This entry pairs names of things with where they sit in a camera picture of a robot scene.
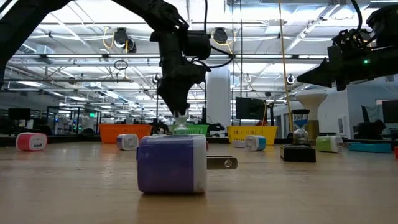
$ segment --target computer screen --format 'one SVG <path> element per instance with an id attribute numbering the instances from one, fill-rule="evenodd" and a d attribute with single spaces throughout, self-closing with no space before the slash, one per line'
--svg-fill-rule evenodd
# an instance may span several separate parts
<path id="1" fill-rule="evenodd" d="M 30 120 L 29 108 L 8 108 L 8 119 L 10 120 Z"/>
<path id="2" fill-rule="evenodd" d="M 262 100 L 236 97 L 237 119 L 255 119 L 262 121 L 264 111 L 267 113 L 266 105 L 264 105 Z"/>
<path id="3" fill-rule="evenodd" d="M 383 118 L 385 124 L 398 123 L 398 100 L 383 101 Z"/>

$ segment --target desk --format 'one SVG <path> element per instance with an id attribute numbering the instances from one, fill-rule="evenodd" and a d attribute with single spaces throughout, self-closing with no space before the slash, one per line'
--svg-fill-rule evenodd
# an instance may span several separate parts
<path id="1" fill-rule="evenodd" d="M 41 152 L 0 148 L 2 223 L 397 223 L 398 163 L 392 154 L 317 153 L 283 162 L 279 146 L 246 152 L 237 170 L 209 170 L 202 196 L 146 196 L 135 152 L 99 142 Z"/>

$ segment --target pink charger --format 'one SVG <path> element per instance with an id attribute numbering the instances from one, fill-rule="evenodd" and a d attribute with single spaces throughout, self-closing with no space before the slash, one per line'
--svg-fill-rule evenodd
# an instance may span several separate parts
<path id="1" fill-rule="evenodd" d="M 47 146 L 47 136 L 42 133 L 20 133 L 15 145 L 22 151 L 41 151 Z"/>

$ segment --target black box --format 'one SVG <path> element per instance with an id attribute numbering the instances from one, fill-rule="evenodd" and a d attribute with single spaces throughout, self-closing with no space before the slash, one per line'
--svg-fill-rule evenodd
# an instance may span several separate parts
<path id="1" fill-rule="evenodd" d="M 280 157 L 285 162 L 316 162 L 315 149 L 308 146 L 287 145 L 280 147 Z"/>

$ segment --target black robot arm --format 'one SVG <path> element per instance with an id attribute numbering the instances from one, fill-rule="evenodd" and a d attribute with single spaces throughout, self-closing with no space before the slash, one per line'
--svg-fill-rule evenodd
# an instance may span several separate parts
<path id="1" fill-rule="evenodd" d="M 206 68 L 194 65 L 185 56 L 206 60 L 211 53 L 210 36 L 205 31 L 188 31 L 189 25 L 177 9 L 163 0 L 113 0 L 141 16 L 154 32 L 150 41 L 159 43 L 163 77 L 159 95 L 175 115 L 184 115 L 187 96 L 194 84 L 205 80 Z M 66 6 L 70 0 L 17 1 L 0 20 L 0 87 L 8 60 L 44 17 Z"/>

